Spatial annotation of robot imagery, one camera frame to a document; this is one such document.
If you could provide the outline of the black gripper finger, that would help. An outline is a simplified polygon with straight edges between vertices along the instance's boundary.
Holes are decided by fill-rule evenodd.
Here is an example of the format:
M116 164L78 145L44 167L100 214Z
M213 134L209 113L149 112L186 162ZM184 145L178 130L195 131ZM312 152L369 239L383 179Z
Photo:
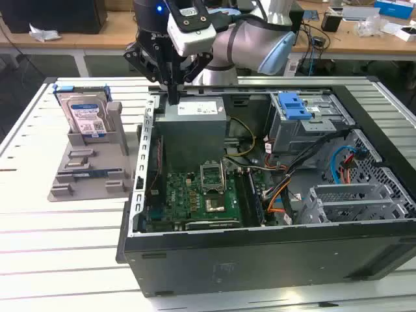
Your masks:
M193 59L174 56L174 105L179 103L181 87L193 82L211 61L212 53L198 53Z
M124 52L125 58L134 69L138 70L150 82L158 82L163 85L168 94L169 104L174 103L174 85L172 72L163 55L163 49L159 44L151 46L148 54L140 44L131 44Z

